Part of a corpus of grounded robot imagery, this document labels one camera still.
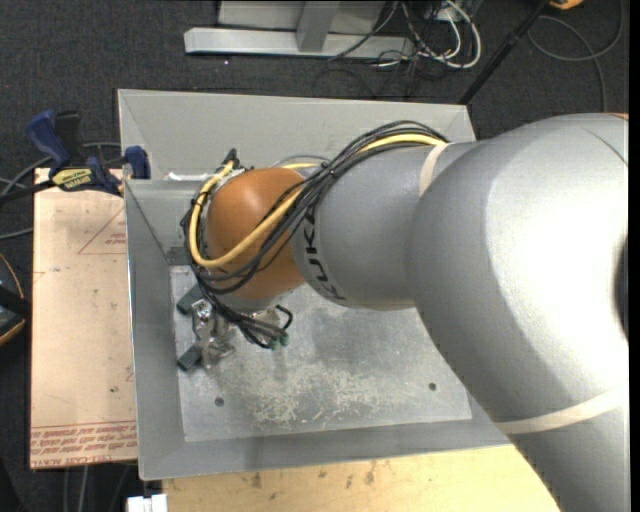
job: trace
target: metal base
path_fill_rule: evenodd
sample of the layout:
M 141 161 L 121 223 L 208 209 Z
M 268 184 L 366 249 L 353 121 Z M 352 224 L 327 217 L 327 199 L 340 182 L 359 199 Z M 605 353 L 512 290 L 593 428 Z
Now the metal base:
M 192 28 L 185 32 L 186 53 L 288 55 L 297 57 L 334 57 L 348 50 L 361 35 L 328 34 L 322 50 L 302 52 L 295 32 L 240 30 L 229 28 Z M 349 54 L 350 58 L 376 59 L 383 52 L 411 52 L 404 37 L 375 36 Z
M 123 147 L 141 145 L 151 158 L 151 179 L 129 180 L 125 201 L 143 479 L 507 443 L 473 400 L 466 405 L 411 310 L 340 309 L 301 287 L 282 301 L 296 314 L 286 349 L 231 340 L 237 352 L 215 379 L 176 365 L 194 341 L 176 309 L 193 281 L 179 288 L 175 278 L 186 261 L 179 222 L 196 185 L 168 174 L 211 172 L 231 147 L 256 167 L 297 153 L 331 156 L 399 119 L 469 142 L 465 107 L 163 91 L 120 91 L 119 100 Z

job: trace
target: cardboard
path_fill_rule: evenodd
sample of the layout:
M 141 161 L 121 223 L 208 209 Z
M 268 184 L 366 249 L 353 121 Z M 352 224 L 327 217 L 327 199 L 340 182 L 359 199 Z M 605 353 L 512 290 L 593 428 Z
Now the cardboard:
M 133 460 L 124 201 L 49 189 L 34 226 L 30 467 Z

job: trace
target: black cable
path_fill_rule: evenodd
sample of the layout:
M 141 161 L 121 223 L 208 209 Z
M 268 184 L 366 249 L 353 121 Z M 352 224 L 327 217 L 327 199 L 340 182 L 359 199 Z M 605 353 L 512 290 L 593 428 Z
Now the black cable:
M 421 58 L 419 55 L 414 58 L 416 59 L 416 73 L 427 80 L 442 80 L 448 75 L 448 73 L 460 71 L 459 69 L 449 68 L 444 62 L 440 62 L 435 59 L 425 59 Z
M 69 512 L 69 467 L 64 468 L 64 481 L 62 487 L 62 511 Z
M 380 30 L 382 30 L 382 28 L 387 23 L 389 23 L 391 18 L 393 18 L 393 15 L 395 14 L 396 10 L 398 9 L 398 4 L 399 4 L 399 2 L 397 2 L 397 1 L 393 2 L 392 6 L 391 6 L 391 11 L 389 12 L 389 14 L 385 18 L 385 20 L 380 25 L 378 25 L 371 32 L 369 32 L 367 35 L 365 35 L 360 41 L 358 41 L 356 44 L 354 44 L 351 48 L 348 48 L 345 51 L 340 52 L 338 55 L 335 55 L 335 56 L 331 57 L 327 62 L 332 62 L 334 60 L 338 60 L 338 59 L 342 59 L 343 57 L 346 57 L 350 53 L 353 53 L 358 48 L 360 48 L 364 43 L 366 43 L 373 36 L 375 36 Z
M 406 54 L 403 51 L 400 50 L 385 50 L 383 52 L 380 52 L 378 54 L 378 56 L 375 59 L 371 59 L 371 60 L 367 60 L 367 61 L 363 61 L 363 64 L 369 64 L 370 66 L 379 66 L 380 64 L 387 62 L 387 61 L 395 61 L 398 62 L 399 59 L 392 59 L 390 57 L 386 57 L 385 55 L 387 54 L 397 54 L 399 56 L 400 59 L 406 57 Z
M 319 84 L 319 82 L 320 82 L 320 80 L 322 78 L 325 78 L 325 77 L 329 76 L 332 73 L 333 74 L 343 74 L 343 75 L 354 77 L 360 83 L 362 88 L 365 89 L 365 91 L 368 93 L 368 96 L 370 98 L 375 98 L 376 97 L 376 93 L 371 88 L 371 86 L 364 80 L 364 78 L 362 78 L 356 72 L 354 72 L 354 71 L 352 71 L 350 69 L 332 69 L 332 68 L 323 69 L 322 71 L 320 71 L 315 76 L 313 82 L 311 83 L 311 92 L 313 93 L 314 96 L 316 96 L 316 97 L 327 97 L 327 95 L 325 95 L 325 94 L 319 94 L 319 92 L 318 92 L 318 84 Z
M 383 83 L 380 86 L 380 89 L 378 90 L 378 97 L 382 96 L 382 94 L 384 93 L 384 90 L 398 80 L 398 75 L 400 74 L 400 70 L 403 64 L 404 62 L 401 57 L 398 63 L 395 66 L 393 66 L 393 72 L 391 73 L 391 76 L 387 79 L 385 83 Z
M 82 472 L 82 483 L 80 484 L 80 496 L 78 497 L 78 512 L 84 510 L 84 502 L 87 491 L 87 482 L 89 480 L 89 466 L 85 466 Z
M 410 98 L 415 91 L 415 74 L 416 74 L 416 61 L 417 56 L 414 56 L 407 67 L 407 71 L 405 73 L 405 83 L 404 83 L 404 92 L 403 95 L 405 98 Z
M 544 53 L 545 55 L 547 55 L 548 57 L 551 57 L 552 59 L 557 59 L 557 60 L 561 60 L 564 62 L 584 62 L 587 60 L 593 60 L 593 59 L 597 59 L 598 57 L 602 57 L 605 53 L 608 53 L 620 40 L 620 37 L 622 36 L 622 28 L 623 28 L 623 24 L 624 24 L 624 2 L 623 0 L 620 0 L 620 18 L 619 18 L 619 23 L 618 23 L 618 30 L 616 32 L 615 37 L 613 38 L 613 40 L 607 45 L 605 46 L 602 50 L 598 50 L 597 52 L 594 52 L 593 50 L 589 49 L 589 55 L 586 55 L 584 57 L 567 57 L 565 55 L 560 55 L 557 53 L 553 53 L 550 52 L 549 50 L 543 48 L 537 41 L 535 41 L 535 39 L 533 39 L 533 36 L 531 35 L 531 31 L 529 31 L 527 33 L 527 36 L 529 38 L 529 42 L 540 52 Z M 575 35 L 578 36 L 579 39 L 582 40 L 582 42 L 584 43 L 585 40 L 582 37 L 582 35 L 580 35 L 577 30 L 575 30 L 572 26 L 570 26 L 568 23 L 563 22 L 562 20 L 559 20 L 557 18 L 554 18 L 552 16 L 540 16 L 538 19 L 540 20 L 547 20 L 547 21 L 555 21 L 556 23 L 559 23 L 560 25 L 563 25 L 564 27 L 568 27 L 570 28 L 573 33 Z
M 234 324 L 243 334 L 248 342 L 257 345 L 261 348 L 272 348 L 273 343 L 277 340 L 283 340 L 286 336 L 286 329 L 291 325 L 293 321 L 293 313 L 288 309 L 278 305 L 276 308 L 287 315 L 288 320 L 283 327 L 278 327 L 266 322 L 257 320 L 246 314 L 234 311 L 232 308 L 224 304 L 221 299 L 222 296 L 228 293 L 233 293 L 244 286 L 253 276 L 264 269 L 266 269 L 280 254 L 293 234 L 300 227 L 304 215 L 309 208 L 318 204 L 327 191 L 346 174 L 350 169 L 364 160 L 371 158 L 374 155 L 398 149 L 401 147 L 410 147 L 416 145 L 422 145 L 418 142 L 397 142 L 388 143 L 382 146 L 374 148 L 368 148 L 370 144 L 395 135 L 407 135 L 407 134 L 421 134 L 427 135 L 431 138 L 442 140 L 446 142 L 446 139 L 440 135 L 437 131 L 433 130 L 429 126 L 415 121 L 396 121 L 387 125 L 375 128 L 366 132 L 359 137 L 352 140 L 345 148 L 343 148 L 338 155 L 336 155 L 329 162 L 322 163 L 313 174 L 308 176 L 302 182 L 288 187 L 285 190 L 270 211 L 265 215 L 261 222 L 268 217 L 271 212 L 282 204 L 283 201 L 290 197 L 290 194 L 296 189 L 300 189 L 296 197 L 293 199 L 291 206 L 287 210 L 287 213 L 279 219 L 275 227 L 270 230 L 265 240 L 260 246 L 258 252 L 247 262 L 241 265 L 239 268 L 233 271 L 225 270 L 223 272 L 213 272 L 205 268 L 200 268 L 197 265 L 193 265 L 194 274 L 200 286 L 203 296 L 207 299 L 215 308 L 216 314 L 219 314 L 222 318 L 229 323 Z M 186 213 L 181 222 L 185 232 L 185 244 L 189 252 L 191 247 L 189 246 L 189 223 L 191 222 L 191 215 L 196 201 L 199 202 L 201 192 L 198 192 L 192 200 L 191 209 Z M 282 241 L 283 236 L 288 232 L 287 238 Z M 200 242 L 196 240 L 197 247 L 195 250 L 200 250 Z M 276 246 L 275 255 L 271 256 L 269 261 L 265 265 L 261 265 L 263 259 L 267 254 Z M 215 283 L 221 283 L 231 279 L 237 281 L 229 286 L 221 287 Z
M 425 24 L 425 26 L 423 28 L 423 32 L 421 34 L 421 40 L 424 41 L 425 45 L 427 45 L 428 47 L 431 46 L 431 40 L 433 38 L 433 27 L 436 24 L 436 18 L 438 16 L 438 14 L 440 13 L 441 6 L 442 6 L 442 3 L 439 3 L 435 8 L 431 9 L 431 11 L 429 13 L 428 23 Z M 413 56 L 412 56 L 412 62 L 414 64 L 414 66 L 413 66 L 413 75 L 415 76 L 415 74 L 417 73 L 419 76 L 427 78 L 429 80 L 442 79 L 445 76 L 447 76 L 447 74 L 450 71 L 452 71 L 452 68 L 448 67 L 445 62 L 441 62 L 441 61 L 439 61 L 437 59 L 431 59 L 431 58 L 422 57 L 422 56 L 420 56 L 418 54 L 417 51 L 415 51 Z M 423 63 L 423 62 L 427 62 L 427 63 L 429 63 L 429 65 L 435 66 L 436 68 L 439 68 L 440 72 L 439 73 L 432 73 L 432 72 L 429 72 L 429 71 L 425 70 L 424 68 L 420 69 L 420 63 Z
M 0 306 L 22 318 L 31 317 L 31 303 L 2 286 L 2 283 L 0 283 Z
M 122 487 L 124 486 L 124 482 L 129 474 L 129 470 L 131 470 L 131 466 L 125 466 L 122 471 L 122 475 L 120 475 L 120 479 L 118 480 L 118 485 L 116 486 L 116 490 L 113 493 L 113 498 L 111 499 L 111 504 L 109 505 L 109 509 L 107 512 L 115 512 L 118 501 L 120 501 L 120 492 L 122 491 Z
M 25 187 L 17 192 L 13 192 L 12 194 L 3 194 L 0 196 L 0 206 L 10 201 L 15 201 L 16 199 L 20 199 L 25 196 L 32 196 L 33 194 L 40 192 L 42 190 L 46 190 L 51 187 L 55 187 L 55 183 L 52 181 L 44 181 L 42 183 L 38 183 L 37 185 L 31 185 L 30 187 Z
M 587 51 L 592 54 L 595 55 L 593 53 L 593 50 L 591 49 L 591 45 L 589 44 L 589 42 L 582 36 L 582 34 L 580 34 L 580 32 L 578 32 L 575 28 L 573 28 L 571 25 L 569 25 L 568 23 L 565 23 L 562 20 L 557 20 L 555 18 L 549 18 L 552 20 L 555 20 L 557 23 L 563 25 L 564 27 L 566 27 L 568 30 L 570 30 L 571 32 L 573 32 L 573 34 L 580 39 L 580 41 L 582 42 L 582 44 L 584 44 L 585 48 L 587 49 Z M 600 66 L 600 60 L 598 58 L 594 58 L 593 59 L 593 64 L 596 67 L 596 72 L 598 73 L 598 80 L 599 80 L 599 84 L 600 84 L 600 101 L 602 103 L 602 111 L 603 112 L 607 112 L 608 107 L 607 107 L 607 91 L 606 91 L 606 86 L 605 86 L 605 82 L 604 82 L 604 74 L 602 72 L 602 66 Z
M 94 148 L 94 147 L 97 147 L 100 150 L 102 148 L 121 149 L 120 143 L 118 143 L 118 142 L 105 142 L 105 141 L 85 142 L 84 144 L 82 144 L 82 147 L 83 148 Z M 35 169 L 37 169 L 39 167 L 46 166 L 46 165 L 50 164 L 52 161 L 53 161 L 53 158 L 51 158 L 51 157 L 41 158 L 37 162 L 34 162 L 33 164 L 31 164 L 28 167 L 25 167 L 18 174 L 16 174 L 16 176 L 7 183 L 7 185 L 2 190 L 2 192 L 0 192 L 0 210 L 2 210 L 2 202 L 3 202 L 2 198 L 8 196 L 9 193 L 11 192 L 11 190 L 14 187 L 18 186 L 18 184 L 19 184 L 19 182 L 21 180 L 26 178 Z M 33 193 L 39 192 L 39 191 L 40 191 L 40 189 L 35 189 Z M 29 233 L 32 233 L 32 232 L 33 232 L 33 228 L 26 228 L 26 229 L 21 229 L 19 231 L 13 231 L 11 233 L 1 233 L 0 234 L 0 241 L 10 240 L 12 238 L 17 238 L 19 236 L 28 235 Z
M 407 2 L 402 2 L 402 4 L 403 4 L 403 8 L 401 10 L 404 15 L 405 21 L 407 22 L 407 27 L 409 28 L 409 34 L 411 35 L 411 38 L 413 39 L 413 42 L 416 48 L 419 48 L 421 51 L 430 50 L 430 46 L 431 46 L 430 43 L 433 36 L 433 27 L 436 23 L 436 18 L 440 13 L 442 4 L 438 4 L 437 6 L 432 8 L 431 11 L 429 12 L 429 17 L 426 20 L 417 16 Z M 422 34 L 420 34 L 419 37 L 416 35 L 417 31 L 411 21 L 409 13 L 413 14 L 420 22 L 424 23 L 424 26 L 422 27 Z
M 549 2 L 551 2 L 551 0 L 538 0 L 538 3 L 536 4 L 533 11 L 531 11 L 529 16 L 527 16 L 525 20 L 520 23 L 520 25 L 518 25 L 504 38 L 500 47 L 491 56 L 491 58 L 485 64 L 484 68 L 482 68 L 471 86 L 462 95 L 458 103 L 467 105 L 473 99 L 473 97 L 482 88 L 485 82 L 491 77 L 491 75 L 493 75 L 493 72 L 498 68 L 502 61 L 515 48 L 516 44 L 518 44 L 518 41 L 520 41 L 522 36 L 527 33 L 529 28 L 531 28 L 535 21 L 540 17 L 540 14 L 549 4 Z

